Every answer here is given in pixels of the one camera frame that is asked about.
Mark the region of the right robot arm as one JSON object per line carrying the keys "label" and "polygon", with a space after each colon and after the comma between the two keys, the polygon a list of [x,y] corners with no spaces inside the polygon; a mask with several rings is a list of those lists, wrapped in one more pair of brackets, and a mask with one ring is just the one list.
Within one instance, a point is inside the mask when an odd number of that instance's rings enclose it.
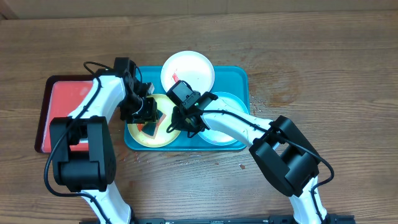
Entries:
{"label": "right robot arm", "polygon": [[321,185],[318,165],[326,161],[290,119],[257,118],[208,92],[169,93],[168,97],[175,104],[168,131],[209,129],[238,140],[249,148],[271,186],[289,198],[297,223],[326,222],[327,212],[317,190]]}

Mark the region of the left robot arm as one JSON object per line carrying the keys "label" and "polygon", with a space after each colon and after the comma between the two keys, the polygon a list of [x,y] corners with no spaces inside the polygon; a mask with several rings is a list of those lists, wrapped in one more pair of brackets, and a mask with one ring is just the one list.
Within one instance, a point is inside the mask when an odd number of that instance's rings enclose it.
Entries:
{"label": "left robot arm", "polygon": [[57,197],[82,197],[98,223],[137,223],[115,183],[116,156],[108,123],[116,109],[128,124],[158,122],[152,83],[142,81],[139,67],[117,57],[112,67],[99,64],[93,86],[80,105],[49,124],[51,153],[44,184]]}

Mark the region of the yellow plate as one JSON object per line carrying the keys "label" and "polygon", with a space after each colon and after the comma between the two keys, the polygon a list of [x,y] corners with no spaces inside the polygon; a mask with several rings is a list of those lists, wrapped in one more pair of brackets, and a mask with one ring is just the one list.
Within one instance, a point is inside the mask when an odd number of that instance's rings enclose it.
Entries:
{"label": "yellow plate", "polygon": [[155,99],[157,102],[157,109],[163,112],[165,115],[165,119],[160,124],[155,138],[150,138],[148,135],[139,132],[137,129],[137,124],[128,124],[128,132],[133,140],[142,146],[152,148],[166,146],[174,141],[180,134],[180,131],[172,131],[171,133],[166,131],[171,124],[172,111],[175,104],[163,94],[154,94],[149,97],[153,97]]}

